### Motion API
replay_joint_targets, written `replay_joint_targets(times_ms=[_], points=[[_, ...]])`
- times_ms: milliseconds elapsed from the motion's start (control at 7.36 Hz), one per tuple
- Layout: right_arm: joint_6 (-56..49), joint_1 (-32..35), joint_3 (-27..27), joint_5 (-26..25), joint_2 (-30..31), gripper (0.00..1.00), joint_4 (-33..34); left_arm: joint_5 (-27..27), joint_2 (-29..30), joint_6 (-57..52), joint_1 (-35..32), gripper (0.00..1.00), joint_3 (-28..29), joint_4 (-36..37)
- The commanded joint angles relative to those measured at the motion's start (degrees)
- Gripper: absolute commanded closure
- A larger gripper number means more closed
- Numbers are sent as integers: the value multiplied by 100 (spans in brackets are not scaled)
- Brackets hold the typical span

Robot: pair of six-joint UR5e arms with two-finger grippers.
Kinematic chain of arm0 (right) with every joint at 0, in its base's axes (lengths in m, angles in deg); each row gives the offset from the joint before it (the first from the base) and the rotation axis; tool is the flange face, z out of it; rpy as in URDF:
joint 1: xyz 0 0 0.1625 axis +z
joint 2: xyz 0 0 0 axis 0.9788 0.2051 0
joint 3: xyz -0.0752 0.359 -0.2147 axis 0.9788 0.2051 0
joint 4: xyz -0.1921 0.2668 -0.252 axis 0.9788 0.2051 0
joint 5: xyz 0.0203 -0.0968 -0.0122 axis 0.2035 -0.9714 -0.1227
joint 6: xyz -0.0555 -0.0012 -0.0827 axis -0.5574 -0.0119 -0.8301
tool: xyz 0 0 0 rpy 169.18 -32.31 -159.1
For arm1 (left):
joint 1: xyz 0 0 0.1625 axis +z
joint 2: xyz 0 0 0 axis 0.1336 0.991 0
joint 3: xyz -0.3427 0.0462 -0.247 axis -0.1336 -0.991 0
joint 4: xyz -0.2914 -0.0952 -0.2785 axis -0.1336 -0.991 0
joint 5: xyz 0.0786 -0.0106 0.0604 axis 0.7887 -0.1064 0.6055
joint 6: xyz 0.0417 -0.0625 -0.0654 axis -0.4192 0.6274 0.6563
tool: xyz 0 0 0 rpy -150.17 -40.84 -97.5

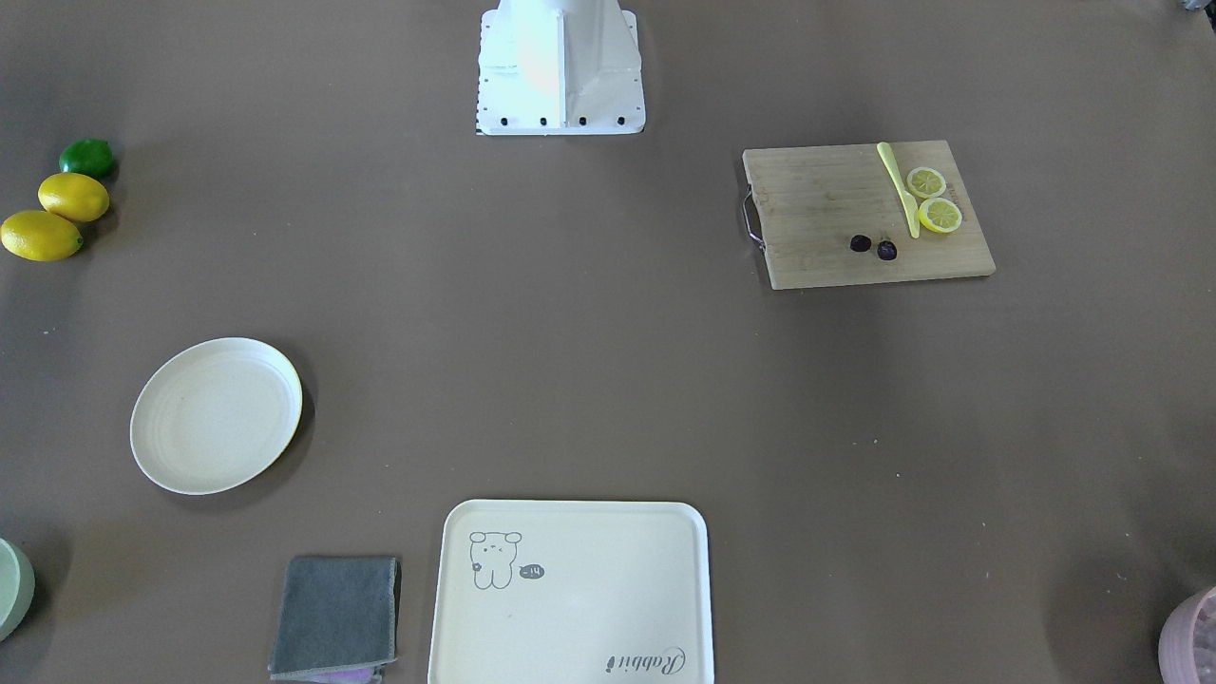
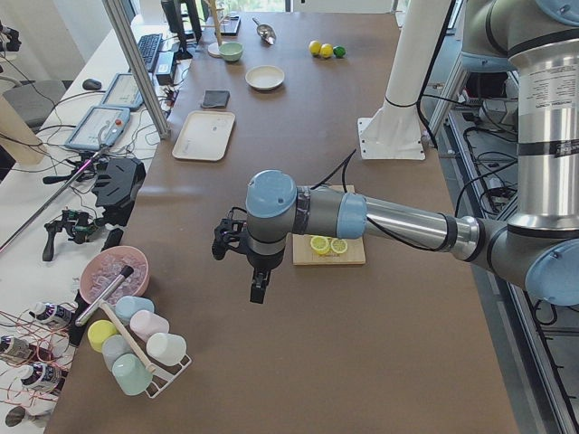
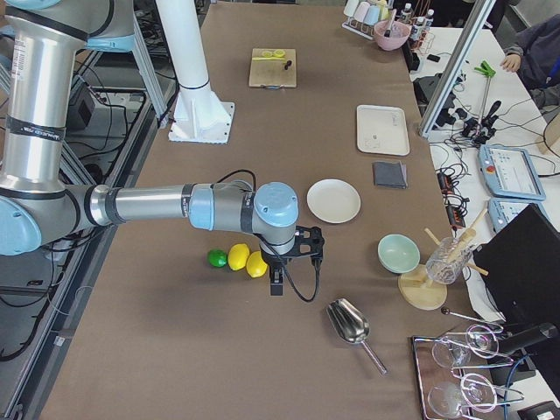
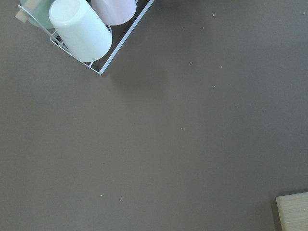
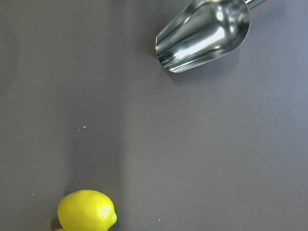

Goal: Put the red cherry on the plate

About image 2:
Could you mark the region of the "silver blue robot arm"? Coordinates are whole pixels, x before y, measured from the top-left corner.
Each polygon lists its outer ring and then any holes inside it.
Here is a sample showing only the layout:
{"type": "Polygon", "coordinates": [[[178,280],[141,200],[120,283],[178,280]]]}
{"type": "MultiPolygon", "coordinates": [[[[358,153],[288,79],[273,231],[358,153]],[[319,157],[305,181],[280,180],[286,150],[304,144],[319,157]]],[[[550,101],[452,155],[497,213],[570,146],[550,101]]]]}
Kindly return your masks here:
{"type": "Polygon", "coordinates": [[[471,1],[463,50],[518,75],[517,209],[506,221],[454,217],[256,174],[246,197],[250,300],[260,303],[290,233],[386,236],[449,252],[559,306],[578,301],[578,4],[471,1]]]}

